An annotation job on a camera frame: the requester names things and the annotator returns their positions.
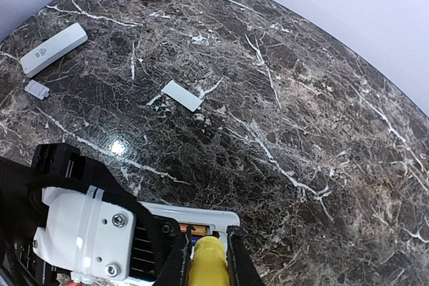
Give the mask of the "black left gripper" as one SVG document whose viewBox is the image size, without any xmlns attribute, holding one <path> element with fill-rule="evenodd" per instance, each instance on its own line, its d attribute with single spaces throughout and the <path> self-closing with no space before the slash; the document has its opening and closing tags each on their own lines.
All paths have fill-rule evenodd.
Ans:
<svg viewBox="0 0 429 286">
<path fill-rule="evenodd" d="M 67 143 L 41 144 L 36 147 L 32 159 L 32 169 L 41 176 L 30 185 L 30 200 L 35 209 L 43 214 L 47 207 L 42 205 L 43 188 L 66 188 L 85 192 L 89 186 L 105 191 L 102 200 L 122 206 L 137 217 L 133 241 L 139 244 L 139 255 L 151 255 L 150 259 L 132 256 L 131 262 L 163 266 L 167 261 L 175 239 L 180 235 L 178 223 L 163 216 L 150 214 L 137 199 L 125 191 L 107 167 L 95 159 L 82 156 L 80 150 Z"/>
</svg>

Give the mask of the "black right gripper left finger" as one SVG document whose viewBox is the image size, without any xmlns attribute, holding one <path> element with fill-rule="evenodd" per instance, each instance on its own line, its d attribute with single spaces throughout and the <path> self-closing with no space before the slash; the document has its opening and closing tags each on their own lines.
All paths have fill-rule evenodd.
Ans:
<svg viewBox="0 0 429 286">
<path fill-rule="evenodd" d="M 181 232 L 154 286 L 187 286 L 191 266 L 193 225 Z"/>
</svg>

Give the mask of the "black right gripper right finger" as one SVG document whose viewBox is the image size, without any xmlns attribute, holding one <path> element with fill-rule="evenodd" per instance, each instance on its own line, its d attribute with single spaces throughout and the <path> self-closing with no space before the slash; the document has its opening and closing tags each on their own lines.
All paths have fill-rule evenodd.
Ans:
<svg viewBox="0 0 429 286">
<path fill-rule="evenodd" d="M 263 286 L 253 261 L 245 247 L 245 230 L 240 226 L 227 227 L 227 265 L 229 283 L 235 286 Z"/>
</svg>

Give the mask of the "yellow handled screwdriver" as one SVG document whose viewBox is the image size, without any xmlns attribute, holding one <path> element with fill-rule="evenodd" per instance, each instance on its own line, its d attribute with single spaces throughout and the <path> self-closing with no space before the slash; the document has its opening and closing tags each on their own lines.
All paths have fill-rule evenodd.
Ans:
<svg viewBox="0 0 429 286">
<path fill-rule="evenodd" d="M 230 285 L 224 246 L 217 237 L 205 236 L 195 244 L 188 285 Z"/>
</svg>

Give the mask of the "white remote with barcode label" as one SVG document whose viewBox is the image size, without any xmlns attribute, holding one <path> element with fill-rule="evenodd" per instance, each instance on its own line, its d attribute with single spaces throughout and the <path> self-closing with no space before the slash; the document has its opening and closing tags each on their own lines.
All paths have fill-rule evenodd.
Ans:
<svg viewBox="0 0 429 286">
<path fill-rule="evenodd" d="M 240 220 L 236 213 L 220 210 L 186 208 L 179 206 L 164 206 L 145 202 L 139 203 L 145 208 L 147 208 L 150 214 L 154 216 L 157 215 L 172 218 L 178 223 L 178 225 L 179 223 L 187 223 L 207 226 L 208 231 L 206 236 L 215 236 L 222 242 L 225 250 L 225 256 L 227 259 L 227 227 L 240 225 Z M 192 254 L 190 255 L 191 264 L 194 255 L 194 246 L 202 237 L 204 236 L 192 235 Z M 132 239 L 131 257 L 134 255 L 136 257 L 139 257 L 140 259 L 150 259 L 151 255 L 139 255 L 139 249 L 133 248 L 133 246 L 136 246 L 138 244 L 139 242 L 137 240 L 133 241 Z M 130 260 L 130 270 L 127 281 L 133 282 L 136 285 L 154 285 L 156 279 L 162 271 L 163 266 L 152 266 L 147 265 L 145 263 L 133 264 Z"/>
</svg>

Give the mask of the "grey battery cover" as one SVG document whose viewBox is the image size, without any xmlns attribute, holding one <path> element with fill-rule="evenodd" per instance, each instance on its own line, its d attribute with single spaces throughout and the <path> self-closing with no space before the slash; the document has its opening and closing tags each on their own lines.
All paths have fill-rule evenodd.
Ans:
<svg viewBox="0 0 429 286">
<path fill-rule="evenodd" d="M 169 81 L 167 85 L 162 88 L 162 93 L 166 94 L 190 112 L 195 112 L 202 104 L 202 99 L 192 94 L 174 80 Z"/>
</svg>

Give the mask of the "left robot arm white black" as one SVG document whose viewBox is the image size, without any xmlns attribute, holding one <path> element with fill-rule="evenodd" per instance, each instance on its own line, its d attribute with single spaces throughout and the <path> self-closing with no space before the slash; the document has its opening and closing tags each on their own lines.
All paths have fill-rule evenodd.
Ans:
<svg viewBox="0 0 429 286">
<path fill-rule="evenodd" d="M 153 281 L 162 270 L 180 235 L 176 220 L 152 216 L 126 192 L 107 167 L 82 156 L 67 143 L 36 147 L 32 164 L 1 158 L 1 273 L 14 285 L 58 285 L 59 273 L 69 271 L 37 259 L 32 247 L 37 227 L 46 227 L 48 207 L 42 203 L 46 184 L 84 192 L 89 186 L 107 193 L 105 200 L 137 212 L 131 247 L 131 276 Z"/>
</svg>

